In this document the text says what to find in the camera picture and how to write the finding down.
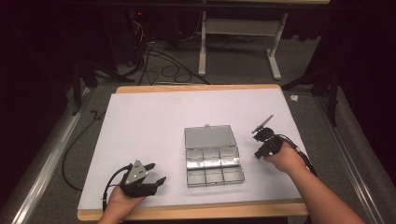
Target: human hand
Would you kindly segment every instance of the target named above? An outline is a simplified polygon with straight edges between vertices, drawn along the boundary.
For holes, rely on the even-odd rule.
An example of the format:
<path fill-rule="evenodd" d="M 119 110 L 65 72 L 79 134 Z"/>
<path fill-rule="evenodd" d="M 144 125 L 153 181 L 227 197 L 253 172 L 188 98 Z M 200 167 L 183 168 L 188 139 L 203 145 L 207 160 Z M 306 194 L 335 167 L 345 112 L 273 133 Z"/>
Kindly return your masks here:
<path fill-rule="evenodd" d="M 305 163 L 300 155 L 287 142 L 283 142 L 278 153 L 263 157 L 265 161 L 271 162 L 279 171 L 289 174 L 299 168 L 305 168 Z"/>
<path fill-rule="evenodd" d="M 147 197 L 131 198 L 125 195 L 119 186 L 116 186 L 111 192 L 106 211 L 103 213 L 98 223 L 120 223 L 146 198 Z"/>

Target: open box lid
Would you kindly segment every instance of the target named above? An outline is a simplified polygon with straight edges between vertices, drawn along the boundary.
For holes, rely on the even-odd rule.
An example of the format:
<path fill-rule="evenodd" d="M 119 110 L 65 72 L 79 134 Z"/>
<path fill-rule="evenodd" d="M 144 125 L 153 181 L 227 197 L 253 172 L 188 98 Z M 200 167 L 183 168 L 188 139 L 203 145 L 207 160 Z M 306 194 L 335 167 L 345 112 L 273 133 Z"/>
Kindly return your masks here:
<path fill-rule="evenodd" d="M 205 127 L 186 128 L 184 132 L 186 149 L 236 146 L 230 125 L 206 124 Z"/>

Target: human arm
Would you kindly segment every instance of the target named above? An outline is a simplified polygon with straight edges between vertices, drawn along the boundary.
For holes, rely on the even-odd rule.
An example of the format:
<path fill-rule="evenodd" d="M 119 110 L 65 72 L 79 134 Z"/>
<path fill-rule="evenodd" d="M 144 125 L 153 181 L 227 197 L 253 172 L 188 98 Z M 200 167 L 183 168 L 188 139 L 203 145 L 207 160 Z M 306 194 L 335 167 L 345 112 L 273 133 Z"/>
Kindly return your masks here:
<path fill-rule="evenodd" d="M 128 197 L 119 186 L 116 186 L 111 192 L 106 211 L 98 224 L 118 224 L 122 222 L 145 199 L 146 197 Z"/>
<path fill-rule="evenodd" d="M 303 197 L 313 223 L 363 223 L 348 205 L 306 168 L 303 159 L 289 144 L 283 143 L 277 154 L 264 157 L 264 160 L 289 175 Z"/>

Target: white paper sheet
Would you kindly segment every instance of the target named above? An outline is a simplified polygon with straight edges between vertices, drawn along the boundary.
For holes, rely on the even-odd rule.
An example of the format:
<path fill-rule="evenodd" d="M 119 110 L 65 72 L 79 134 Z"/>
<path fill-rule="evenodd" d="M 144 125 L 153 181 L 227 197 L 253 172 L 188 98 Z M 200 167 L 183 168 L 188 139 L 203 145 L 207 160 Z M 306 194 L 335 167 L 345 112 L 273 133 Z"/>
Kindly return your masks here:
<path fill-rule="evenodd" d="M 251 132 L 270 115 L 274 117 L 266 127 L 285 134 L 305 152 L 279 89 L 113 94 L 78 209 L 101 209 L 109 178 L 136 159 L 156 163 L 148 181 L 166 176 L 142 207 L 301 198 L 287 175 L 254 156 L 262 143 Z M 244 169 L 243 184 L 187 188 L 184 129 L 206 124 L 231 125 Z"/>

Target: transparent compartment box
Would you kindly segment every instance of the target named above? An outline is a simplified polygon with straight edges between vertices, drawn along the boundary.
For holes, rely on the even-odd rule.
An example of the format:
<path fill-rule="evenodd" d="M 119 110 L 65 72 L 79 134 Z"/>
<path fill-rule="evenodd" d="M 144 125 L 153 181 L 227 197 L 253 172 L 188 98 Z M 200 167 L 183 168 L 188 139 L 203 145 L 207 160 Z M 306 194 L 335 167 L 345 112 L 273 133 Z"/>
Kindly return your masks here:
<path fill-rule="evenodd" d="M 229 125 L 185 129 L 189 188 L 242 184 L 244 172 Z"/>

